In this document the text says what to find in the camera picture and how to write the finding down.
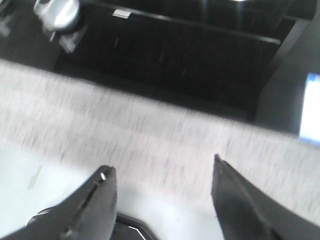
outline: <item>white floor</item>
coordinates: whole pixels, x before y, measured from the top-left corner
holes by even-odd
[[[111,165],[120,189],[214,215],[218,153],[320,225],[320,149],[292,135],[0,60],[0,137],[3,149],[42,161],[23,176],[26,190],[40,184],[34,176],[47,163],[87,175]]]

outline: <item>blurry floor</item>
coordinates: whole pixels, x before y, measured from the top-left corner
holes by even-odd
[[[291,135],[0,60],[0,137],[62,166],[115,166],[120,186],[202,212],[218,153],[320,224],[320,150]]]

